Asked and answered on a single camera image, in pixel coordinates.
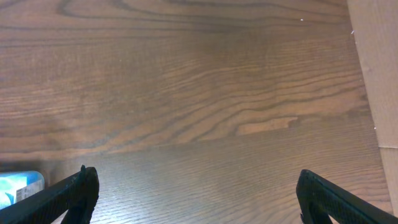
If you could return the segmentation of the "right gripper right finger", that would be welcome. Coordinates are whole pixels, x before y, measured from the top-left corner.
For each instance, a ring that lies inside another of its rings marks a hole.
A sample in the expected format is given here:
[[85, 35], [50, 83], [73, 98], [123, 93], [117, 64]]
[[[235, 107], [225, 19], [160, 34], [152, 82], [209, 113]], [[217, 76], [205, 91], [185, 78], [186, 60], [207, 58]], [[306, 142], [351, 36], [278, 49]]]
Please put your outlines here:
[[397, 217], [307, 169], [300, 173], [296, 194], [304, 224], [397, 224]]

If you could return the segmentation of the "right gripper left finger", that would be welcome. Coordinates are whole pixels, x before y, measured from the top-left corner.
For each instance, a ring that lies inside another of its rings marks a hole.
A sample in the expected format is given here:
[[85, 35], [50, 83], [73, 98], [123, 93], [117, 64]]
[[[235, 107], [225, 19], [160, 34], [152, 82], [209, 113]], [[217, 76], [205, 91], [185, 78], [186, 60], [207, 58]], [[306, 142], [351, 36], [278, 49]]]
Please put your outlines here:
[[1, 210], [1, 223], [89, 223], [99, 198], [100, 183], [94, 167], [81, 171], [14, 205]]

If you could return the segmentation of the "white green medicine box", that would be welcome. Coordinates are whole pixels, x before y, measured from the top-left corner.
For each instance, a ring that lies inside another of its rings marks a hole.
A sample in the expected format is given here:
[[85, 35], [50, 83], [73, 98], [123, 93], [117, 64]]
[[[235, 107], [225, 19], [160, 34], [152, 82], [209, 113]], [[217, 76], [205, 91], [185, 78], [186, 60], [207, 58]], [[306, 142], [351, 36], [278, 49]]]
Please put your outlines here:
[[45, 188], [45, 179], [37, 171], [1, 173], [1, 209], [14, 205]]

